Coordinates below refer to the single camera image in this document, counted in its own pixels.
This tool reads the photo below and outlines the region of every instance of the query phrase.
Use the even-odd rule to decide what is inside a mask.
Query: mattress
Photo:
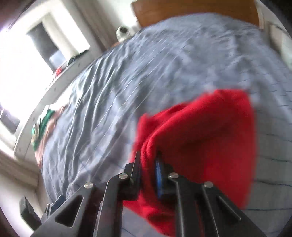
[[[292,74],[255,26],[211,13],[142,29],[76,78],[44,151],[50,200],[122,172],[141,115],[218,88],[249,94],[258,155],[244,212],[268,237],[277,236],[292,215]],[[127,209],[122,233],[158,235]]]

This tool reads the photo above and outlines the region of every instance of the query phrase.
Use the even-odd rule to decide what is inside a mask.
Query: folded red cloth
[[[141,151],[142,189],[137,201],[125,201],[124,205],[158,232],[175,236],[174,210],[163,206],[154,191],[157,150],[175,172],[193,182],[213,182],[243,208],[256,155],[254,114],[247,94],[217,90],[153,117],[145,114],[140,118],[132,154]]]

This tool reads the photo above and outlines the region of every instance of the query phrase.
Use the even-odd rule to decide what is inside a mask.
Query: wooden headboard
[[[259,25],[253,0],[137,0],[132,8],[142,27],[192,13],[214,12]]]

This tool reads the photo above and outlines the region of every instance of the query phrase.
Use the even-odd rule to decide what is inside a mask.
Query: bolt
[[[126,179],[127,177],[128,177],[128,175],[126,173],[119,174],[119,178],[122,180]]]
[[[84,188],[86,188],[86,189],[90,189],[90,188],[92,188],[93,187],[93,183],[91,183],[91,182],[87,182],[87,183],[85,183],[85,185],[84,185]]]
[[[172,178],[172,179],[177,179],[178,178],[178,173],[174,173],[174,172],[170,173],[169,177]]]
[[[207,182],[204,183],[204,186],[205,186],[206,188],[212,188],[212,187],[213,187],[213,183],[210,182],[210,181],[207,181]]]

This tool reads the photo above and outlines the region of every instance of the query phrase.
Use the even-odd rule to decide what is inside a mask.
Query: green cloth
[[[41,139],[43,138],[43,135],[45,133],[45,130],[47,128],[47,124],[52,117],[52,115],[55,113],[54,110],[48,109],[46,115],[43,117],[43,119],[39,119],[37,123],[35,123],[33,129],[32,129],[32,136],[33,136],[33,141],[32,141],[32,147],[34,151],[36,151],[39,147],[39,143]],[[38,134],[35,134],[35,126],[38,126]]]

